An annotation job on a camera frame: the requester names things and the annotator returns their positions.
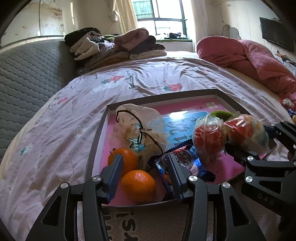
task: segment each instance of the bed sheet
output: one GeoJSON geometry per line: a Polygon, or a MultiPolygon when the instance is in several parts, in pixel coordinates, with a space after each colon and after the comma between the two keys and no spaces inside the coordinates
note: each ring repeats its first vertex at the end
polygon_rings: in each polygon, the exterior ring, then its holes
{"type": "MultiPolygon", "coordinates": [[[[150,95],[218,88],[264,124],[291,121],[279,97],[232,69],[198,59],[196,53],[134,60],[94,70],[71,81],[30,120],[0,165],[0,218],[13,237],[25,240],[34,221],[62,182],[83,182],[89,149],[106,105],[150,95]]],[[[286,160],[279,145],[271,160],[286,160]]],[[[279,236],[279,216],[242,199],[267,241],[279,236]]],[[[80,240],[84,240],[81,227],[80,240]]]]}

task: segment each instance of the television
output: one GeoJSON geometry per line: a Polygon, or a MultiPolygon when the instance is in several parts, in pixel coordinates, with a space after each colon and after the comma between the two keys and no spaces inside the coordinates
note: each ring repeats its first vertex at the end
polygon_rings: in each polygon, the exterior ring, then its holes
{"type": "Polygon", "coordinates": [[[260,18],[260,22],[263,39],[294,52],[293,40],[279,20],[260,18]]]}

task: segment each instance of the clear plastic bag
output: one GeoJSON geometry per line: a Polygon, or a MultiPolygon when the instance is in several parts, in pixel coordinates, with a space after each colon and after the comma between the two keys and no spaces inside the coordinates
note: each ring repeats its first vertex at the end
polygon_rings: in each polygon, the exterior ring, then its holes
{"type": "Polygon", "coordinates": [[[163,117],[155,109],[124,104],[116,109],[116,121],[109,146],[131,149],[140,157],[139,169],[146,169],[151,156],[160,155],[173,147],[165,132],[163,117]]]}
{"type": "Polygon", "coordinates": [[[253,116],[243,114],[224,122],[231,144],[264,156],[268,147],[268,134],[263,124],[253,116]]]}
{"type": "Polygon", "coordinates": [[[221,127],[223,120],[207,115],[196,121],[192,140],[203,165],[214,162],[223,150],[226,132],[221,127]]]}

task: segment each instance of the orange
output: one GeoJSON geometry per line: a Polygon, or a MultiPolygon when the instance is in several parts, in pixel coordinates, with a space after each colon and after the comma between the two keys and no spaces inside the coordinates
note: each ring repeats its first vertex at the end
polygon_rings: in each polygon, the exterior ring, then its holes
{"type": "Polygon", "coordinates": [[[116,154],[121,154],[123,156],[123,170],[121,175],[122,177],[129,171],[138,168],[138,158],[136,157],[136,155],[131,150],[124,148],[117,148],[112,152],[112,154],[108,156],[108,166],[111,165],[116,154]]]}
{"type": "Polygon", "coordinates": [[[136,204],[151,203],[155,197],[155,181],[142,170],[134,170],[125,174],[121,180],[121,186],[127,197],[136,204]]]}

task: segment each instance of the curtain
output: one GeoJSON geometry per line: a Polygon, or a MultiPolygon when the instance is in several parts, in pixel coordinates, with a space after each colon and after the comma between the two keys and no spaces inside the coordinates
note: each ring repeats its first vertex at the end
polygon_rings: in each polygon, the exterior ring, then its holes
{"type": "Polygon", "coordinates": [[[119,19],[122,34],[138,27],[131,0],[110,0],[110,6],[111,13],[109,17],[113,21],[118,21],[119,19]]]}
{"type": "Polygon", "coordinates": [[[196,44],[207,37],[207,10],[205,0],[191,0],[191,7],[195,25],[195,39],[192,40],[196,51],[196,44]]]}

